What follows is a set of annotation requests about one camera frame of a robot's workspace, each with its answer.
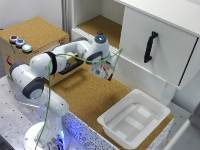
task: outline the cardboard box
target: cardboard box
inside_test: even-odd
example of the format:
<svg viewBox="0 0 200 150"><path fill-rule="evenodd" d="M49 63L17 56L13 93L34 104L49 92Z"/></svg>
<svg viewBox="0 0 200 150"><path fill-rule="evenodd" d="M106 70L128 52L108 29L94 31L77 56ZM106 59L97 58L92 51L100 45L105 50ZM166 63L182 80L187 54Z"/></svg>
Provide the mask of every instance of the cardboard box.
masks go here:
<svg viewBox="0 0 200 150"><path fill-rule="evenodd" d="M25 40L26 44L32 46L33 51L26 54L22 52L22 49L16 48L16 45L10 44L9 38L12 35L17 35L19 39ZM67 42L69 42L69 35L66 32L53 26L40 17L35 17L33 19L1 30L0 50L6 74L10 77L9 69L14 62L24 61L29 64L32 57L46 51L51 51L55 46ZM74 58L68 59L71 65L77 63ZM51 85L56 84L80 68L81 66L65 75L52 75Z"/></svg>

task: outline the white container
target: white container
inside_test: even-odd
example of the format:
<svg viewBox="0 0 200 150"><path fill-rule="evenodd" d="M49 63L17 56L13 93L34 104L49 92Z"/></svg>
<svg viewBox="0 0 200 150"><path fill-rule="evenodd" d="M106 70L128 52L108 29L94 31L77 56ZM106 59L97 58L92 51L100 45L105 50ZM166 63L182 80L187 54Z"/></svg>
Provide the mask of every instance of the white container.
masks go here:
<svg viewBox="0 0 200 150"><path fill-rule="evenodd" d="M169 108L136 89L97 121L119 145L126 149L136 149L169 113Z"/></svg>

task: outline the white robotic arm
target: white robotic arm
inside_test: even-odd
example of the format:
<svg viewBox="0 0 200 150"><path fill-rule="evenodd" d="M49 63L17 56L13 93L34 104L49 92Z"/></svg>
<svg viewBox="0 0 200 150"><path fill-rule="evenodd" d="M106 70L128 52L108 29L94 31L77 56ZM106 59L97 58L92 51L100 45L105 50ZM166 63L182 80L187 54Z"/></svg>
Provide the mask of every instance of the white robotic arm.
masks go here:
<svg viewBox="0 0 200 150"><path fill-rule="evenodd" d="M49 73L49 62L50 73L55 74L64 70L67 59L65 55L68 52L77 53L82 59L87 60L87 64L91 65L90 72L97 75L100 78L107 79L107 72L104 68L109 66L113 68L117 61L117 56L107 60L103 65L91 63L91 61L101 61L111 57L113 54L109 51L109 43L105 36L96 36L92 44L90 44L86 38L79 38L75 41L69 42L64 45L57 46L52 52L43 53L33 57L30 61L29 66L24 62L16 62L10 68L10 75L13 81L18 86L18 91L15 98L25 104L34 106L47 105L48 102L48 88L44 88L43 77ZM69 106L67 102L59 97L56 93L52 92L51 102L49 105L49 113L47 122L43 131L43 134L39 141L38 150L50 149L49 143L55 143L57 135L61 135L63 131L62 127L62 116L68 112ZM25 149L31 147L31 143L36 143L41 133L34 136L32 141L26 141ZM66 149L66 139L63 139L62 149Z"/></svg>

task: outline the green wire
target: green wire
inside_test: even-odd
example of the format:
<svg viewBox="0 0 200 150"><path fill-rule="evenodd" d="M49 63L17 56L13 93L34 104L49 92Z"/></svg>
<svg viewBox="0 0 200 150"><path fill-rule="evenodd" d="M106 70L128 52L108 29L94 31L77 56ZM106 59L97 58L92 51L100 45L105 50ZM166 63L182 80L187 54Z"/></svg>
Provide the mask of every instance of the green wire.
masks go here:
<svg viewBox="0 0 200 150"><path fill-rule="evenodd" d="M70 55L70 54L57 54L56 56L68 55L68 56L71 56L71 57L73 57L73 58L76 58L76 59L79 59L79 60L82 60L82 61L88 62L88 63L102 63L102 62L106 62L106 61L108 61L108 60L111 60L113 57L115 57L115 56L119 53L119 55L118 55L118 57L117 57L117 61L116 61L115 66L114 66L114 69L113 69L113 72L114 72L114 71L115 71L115 67L116 67L116 65L117 65L117 62L118 62L118 59L119 59L119 56L120 56L122 50L123 50L123 49L121 48L121 49L119 49L113 56L111 56L111 57L109 57L109 58L107 58L107 59L104 59L104 60L100 60L100 61L88 61L88 60L85 60L85 59L82 59L82 58L80 58L80 57L76 57L76 56ZM49 67L48 67L48 76L49 76L49 101L48 101L48 105L47 105L47 111L46 111L46 116L45 116L44 125L43 125L43 127L42 127L42 131L41 131L41 133L40 133L40 136L39 136L39 138L38 138L38 140L37 140L37 143L36 143L36 146L35 146L35 150L36 150L36 148L37 148L37 146L38 146L38 143L39 143L40 138L41 138L41 136L42 136L42 133L43 133L43 131L44 131L44 127L45 127L46 121L47 121L47 115L48 115L48 112L49 112L49 105L50 105L50 100L51 100L51 99L50 99L50 97L51 97L51 81L50 81L50 80L51 80L51 79L50 79L51 61L52 61L52 59L50 58Z"/></svg>

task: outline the cabinet door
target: cabinet door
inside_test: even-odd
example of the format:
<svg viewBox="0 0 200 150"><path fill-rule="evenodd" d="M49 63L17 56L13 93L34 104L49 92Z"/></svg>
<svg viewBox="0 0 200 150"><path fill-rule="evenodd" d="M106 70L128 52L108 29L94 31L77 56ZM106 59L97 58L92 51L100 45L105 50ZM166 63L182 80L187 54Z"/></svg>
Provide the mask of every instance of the cabinet door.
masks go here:
<svg viewBox="0 0 200 150"><path fill-rule="evenodd" d="M153 40L152 59L144 63L153 31L158 37ZM122 55L175 85L181 81L196 41L197 37L191 34L128 7L125 9L120 41Z"/></svg>

